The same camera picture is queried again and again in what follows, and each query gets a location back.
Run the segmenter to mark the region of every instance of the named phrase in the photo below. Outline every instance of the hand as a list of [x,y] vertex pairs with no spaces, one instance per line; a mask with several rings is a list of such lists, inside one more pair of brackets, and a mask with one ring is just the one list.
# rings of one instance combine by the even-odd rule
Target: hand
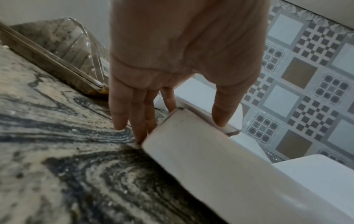
[[115,129],[129,120],[141,143],[156,127],[158,92],[174,110],[173,88],[194,73],[216,84],[212,117],[225,126],[259,75],[268,8],[268,0],[111,0]]

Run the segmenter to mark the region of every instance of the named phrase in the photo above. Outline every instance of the brown square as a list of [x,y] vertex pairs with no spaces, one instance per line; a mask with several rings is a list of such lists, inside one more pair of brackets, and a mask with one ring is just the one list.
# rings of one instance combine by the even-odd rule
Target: brown square
[[298,58],[293,58],[281,76],[282,79],[304,89],[311,80],[317,68]]
[[246,104],[244,104],[244,103],[241,103],[242,104],[242,113],[243,113],[243,117],[245,117],[246,116],[246,114],[247,114],[247,112],[248,112],[248,110],[250,109],[250,107],[249,106],[247,106]]
[[311,145],[312,142],[306,138],[288,130],[276,150],[290,159],[296,159],[303,157]]

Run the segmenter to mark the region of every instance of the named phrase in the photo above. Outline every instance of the black and white marble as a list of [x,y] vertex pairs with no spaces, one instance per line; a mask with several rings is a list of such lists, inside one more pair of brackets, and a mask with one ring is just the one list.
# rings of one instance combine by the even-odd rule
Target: black and white marble
[[0,46],[0,224],[223,223],[133,142],[107,102]]

